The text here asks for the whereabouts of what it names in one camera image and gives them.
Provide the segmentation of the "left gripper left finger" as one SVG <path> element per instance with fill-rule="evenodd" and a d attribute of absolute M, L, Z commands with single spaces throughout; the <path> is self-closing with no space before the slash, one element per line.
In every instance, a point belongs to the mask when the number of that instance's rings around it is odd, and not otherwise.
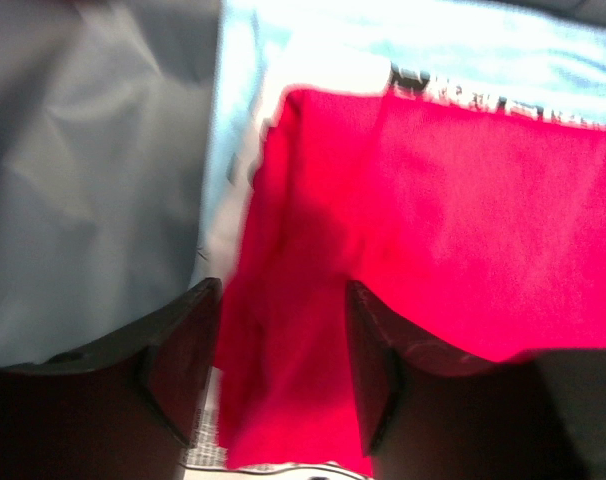
<path fill-rule="evenodd" d="M 42 364 L 0 367 L 0 479 L 176 479 L 207 396 L 221 283 Z"/>

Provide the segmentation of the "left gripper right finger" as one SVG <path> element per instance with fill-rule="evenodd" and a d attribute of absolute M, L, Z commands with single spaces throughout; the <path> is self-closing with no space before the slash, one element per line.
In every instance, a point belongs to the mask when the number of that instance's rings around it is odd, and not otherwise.
<path fill-rule="evenodd" d="M 492 362 L 347 284 L 360 442 L 378 479 L 606 479 L 606 349 Z"/>

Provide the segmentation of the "red cloth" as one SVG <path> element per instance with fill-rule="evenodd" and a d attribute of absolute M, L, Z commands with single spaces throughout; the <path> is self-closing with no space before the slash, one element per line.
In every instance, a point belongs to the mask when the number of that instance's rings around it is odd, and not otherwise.
<path fill-rule="evenodd" d="M 290 92 L 215 364 L 231 469 L 606 479 L 606 130 Z"/>

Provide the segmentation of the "newspaper print cloth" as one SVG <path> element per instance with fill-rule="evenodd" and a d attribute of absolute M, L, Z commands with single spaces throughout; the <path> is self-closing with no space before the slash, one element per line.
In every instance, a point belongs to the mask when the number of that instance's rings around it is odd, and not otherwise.
<path fill-rule="evenodd" d="M 217 441 L 230 469 L 367 472 L 346 343 L 357 280 L 468 353 L 606 346 L 606 126 L 386 86 L 305 37 L 264 76 L 205 235 L 224 284 Z"/>

